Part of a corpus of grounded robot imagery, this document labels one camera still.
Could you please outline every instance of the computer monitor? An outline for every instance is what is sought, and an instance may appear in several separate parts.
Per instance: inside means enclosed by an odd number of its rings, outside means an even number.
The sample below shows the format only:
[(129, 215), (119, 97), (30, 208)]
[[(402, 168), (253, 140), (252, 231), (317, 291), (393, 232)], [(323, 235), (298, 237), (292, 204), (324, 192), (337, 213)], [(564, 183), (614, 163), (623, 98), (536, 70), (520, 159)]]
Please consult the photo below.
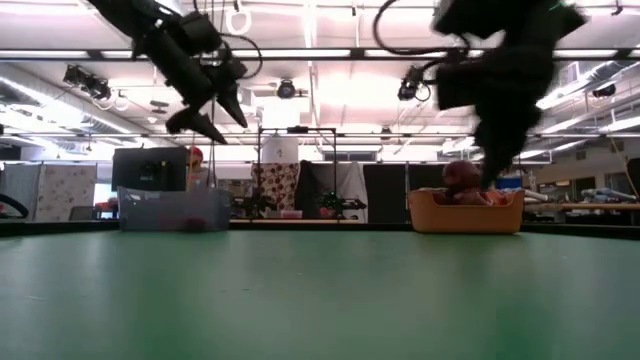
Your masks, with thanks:
[(112, 191), (119, 186), (144, 191), (185, 191), (188, 151), (183, 147), (116, 149)]

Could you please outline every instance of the black cable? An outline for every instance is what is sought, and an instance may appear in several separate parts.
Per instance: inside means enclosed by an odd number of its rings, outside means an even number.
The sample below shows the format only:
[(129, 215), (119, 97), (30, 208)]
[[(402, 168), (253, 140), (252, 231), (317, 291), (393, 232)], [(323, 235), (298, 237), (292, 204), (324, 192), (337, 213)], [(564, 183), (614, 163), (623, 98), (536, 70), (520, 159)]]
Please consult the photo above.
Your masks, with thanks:
[(260, 47), (258, 46), (258, 44), (256, 44), (255, 41), (249, 39), (246, 36), (242, 36), (242, 35), (233, 35), (233, 34), (226, 34), (226, 33), (220, 33), (221, 36), (223, 37), (230, 37), (230, 38), (234, 38), (234, 39), (240, 39), (240, 40), (244, 40), (246, 42), (248, 42), (249, 44), (251, 44), (251, 46), (253, 46), (254, 49), (256, 49), (256, 51), (258, 52), (258, 68), (252, 72), (250, 75), (246, 75), (243, 76), (242, 79), (251, 79), (253, 77), (255, 77), (256, 75), (258, 75), (258, 73), (260, 72), (260, 70), (262, 70), (262, 65), (263, 65), (263, 60), (262, 60), (262, 51), (260, 50)]
[[(227, 0), (222, 0), (222, 11), (220, 12), (220, 31), (224, 30), (224, 12), (225, 12), (226, 6), (227, 6)], [(213, 15), (211, 15), (211, 20), (214, 21), (214, 25), (215, 25), (215, 19), (213, 18)]]
[(10, 197), (9, 195), (0, 194), (0, 203), (7, 204), (20, 213), (19, 217), (2, 215), (0, 216), (0, 218), (4, 216), (5, 219), (6, 218), (25, 219), (27, 218), (27, 216), (29, 216), (29, 210), (24, 205), (22, 205), (18, 200)]
[[(462, 48), (462, 51), (459, 51), (458, 48), (449, 48), (447, 50), (447, 56), (443, 57), (442, 59), (433, 60), (424, 64), (420, 69), (422, 70), (422, 73), (424, 74), (425, 72), (427, 72), (427, 70), (431, 69), (436, 65), (445, 64), (445, 63), (446, 64), (460, 63), (464, 59), (466, 59), (467, 56), (469, 55), (469, 51), (471, 50), (471, 42), (469, 41), (469, 39), (467, 39), (464, 36), (459, 36), (459, 38), (462, 39), (462, 41), (464, 42), (464, 48)], [(425, 86), (436, 85), (437, 82), (435, 79), (432, 79), (432, 80), (426, 79), (422, 81), (422, 84)]]
[(416, 93), (416, 96), (414, 96), (414, 98), (420, 102), (425, 102), (431, 99), (431, 95), (433, 94), (431, 92), (431, 87), (429, 85), (424, 85), (424, 88), (427, 89), (427, 96), (424, 99), (419, 98), (417, 93)]
[[(451, 47), (436, 47), (436, 48), (423, 48), (423, 49), (394, 49), (388, 46), (387, 44), (385, 44), (384, 41), (382, 41), (382, 38), (380, 37), (380, 31), (379, 31), (380, 20), (382, 19), (382, 14), (384, 14), (384, 12), (387, 11), (387, 9), (389, 9), (389, 7), (391, 7), (391, 5), (393, 5), (397, 1), (398, 0), (387, 0), (384, 4), (382, 4), (382, 6), (380, 7), (380, 10), (378, 10), (378, 13), (376, 14), (376, 17), (373, 19), (373, 38), (378, 44), (378, 46), (380, 46), (383, 50), (394, 55), (425, 55), (425, 54), (437, 53), (437, 52), (447, 52), (447, 53), (451, 52), (452, 50)], [(468, 46), (469, 41), (461, 35), (457, 35), (457, 36), (461, 37), (465, 42), (465, 45), (467, 45), (465, 48), (462, 48), (462, 52), (466, 57), (466, 55), (469, 53), (469, 50), (471, 48), (470, 46)]]

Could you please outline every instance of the green tabletop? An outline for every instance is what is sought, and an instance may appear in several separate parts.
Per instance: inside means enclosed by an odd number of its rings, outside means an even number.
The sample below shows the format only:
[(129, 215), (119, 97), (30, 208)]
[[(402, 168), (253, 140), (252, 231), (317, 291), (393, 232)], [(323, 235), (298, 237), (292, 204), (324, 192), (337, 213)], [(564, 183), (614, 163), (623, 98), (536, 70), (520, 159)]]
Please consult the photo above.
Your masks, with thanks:
[(83, 233), (0, 241), (0, 359), (640, 359), (640, 242)]

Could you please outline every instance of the black robotic arm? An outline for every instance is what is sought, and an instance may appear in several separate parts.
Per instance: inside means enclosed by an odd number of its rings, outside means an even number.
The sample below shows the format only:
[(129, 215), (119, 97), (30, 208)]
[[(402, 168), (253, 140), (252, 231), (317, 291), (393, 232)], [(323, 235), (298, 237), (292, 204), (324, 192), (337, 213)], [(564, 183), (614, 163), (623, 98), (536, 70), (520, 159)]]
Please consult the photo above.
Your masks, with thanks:
[[(89, 2), (109, 23), (131, 38), (132, 60), (146, 55), (167, 79), (166, 85), (182, 96), (186, 107), (167, 121), (169, 133), (189, 129), (226, 144), (209, 117), (200, 114), (202, 106), (214, 98), (238, 124), (247, 127), (238, 103), (236, 83), (247, 68), (233, 58), (228, 44), (206, 14), (192, 12), (182, 16), (153, 0)], [(218, 51), (220, 65), (204, 65), (196, 58), (215, 51)]]
[[(487, 188), (523, 150), (527, 131), (542, 117), (536, 103), (553, 80), (556, 44), (586, 20), (558, 0), (443, 0), (433, 29), (458, 36), (464, 48), (402, 50), (386, 46), (378, 34), (382, 13), (396, 1), (387, 0), (380, 8), (373, 26), (375, 40), (399, 55), (446, 52), (420, 71), (409, 71), (406, 82), (436, 85), (440, 110), (474, 106), (480, 119), (474, 137), (484, 150), (482, 186)], [(504, 38), (495, 49), (480, 57), (469, 55), (470, 35), (487, 39), (498, 31), (504, 31)], [(432, 67), (435, 79), (425, 79)]]

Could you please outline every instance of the gray storage container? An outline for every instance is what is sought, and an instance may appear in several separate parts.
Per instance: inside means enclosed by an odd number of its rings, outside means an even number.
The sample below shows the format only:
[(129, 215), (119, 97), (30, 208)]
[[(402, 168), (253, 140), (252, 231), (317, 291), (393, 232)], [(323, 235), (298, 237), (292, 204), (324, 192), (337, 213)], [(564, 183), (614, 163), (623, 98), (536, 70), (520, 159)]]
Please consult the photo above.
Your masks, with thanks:
[(231, 197), (229, 191), (220, 189), (154, 192), (119, 187), (120, 229), (187, 230), (189, 220), (197, 219), (200, 230), (227, 230), (231, 218)]

